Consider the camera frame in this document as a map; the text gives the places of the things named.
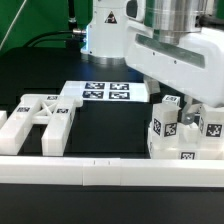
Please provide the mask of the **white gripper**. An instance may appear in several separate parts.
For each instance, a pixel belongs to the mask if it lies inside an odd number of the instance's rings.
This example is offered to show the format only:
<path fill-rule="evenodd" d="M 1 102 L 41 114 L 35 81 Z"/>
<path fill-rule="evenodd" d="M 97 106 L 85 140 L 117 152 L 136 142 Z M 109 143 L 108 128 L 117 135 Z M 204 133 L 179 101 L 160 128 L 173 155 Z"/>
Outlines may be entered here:
<path fill-rule="evenodd" d="M 159 82 L 188 95 L 184 125 L 202 103 L 224 105 L 224 21 L 208 13 L 213 9 L 208 0 L 125 2 L 126 64 L 145 74 L 149 97 L 160 92 Z"/>

